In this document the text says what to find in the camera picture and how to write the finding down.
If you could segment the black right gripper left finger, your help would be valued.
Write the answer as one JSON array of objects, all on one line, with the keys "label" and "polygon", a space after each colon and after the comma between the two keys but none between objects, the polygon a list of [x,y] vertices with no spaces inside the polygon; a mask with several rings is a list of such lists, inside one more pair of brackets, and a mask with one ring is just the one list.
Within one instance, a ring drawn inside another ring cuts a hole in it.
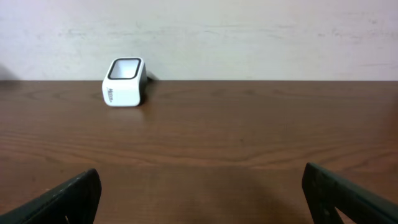
[{"label": "black right gripper left finger", "polygon": [[1,215],[1,224],[94,223],[101,197],[96,169],[88,169]]}]

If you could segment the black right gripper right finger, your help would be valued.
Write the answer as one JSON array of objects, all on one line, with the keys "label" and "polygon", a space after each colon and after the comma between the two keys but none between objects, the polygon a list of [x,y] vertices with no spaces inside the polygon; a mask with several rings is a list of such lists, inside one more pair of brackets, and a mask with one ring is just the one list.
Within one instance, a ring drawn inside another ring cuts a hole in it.
[{"label": "black right gripper right finger", "polygon": [[314,163],[307,163],[302,189],[314,223],[397,223],[397,205]]}]

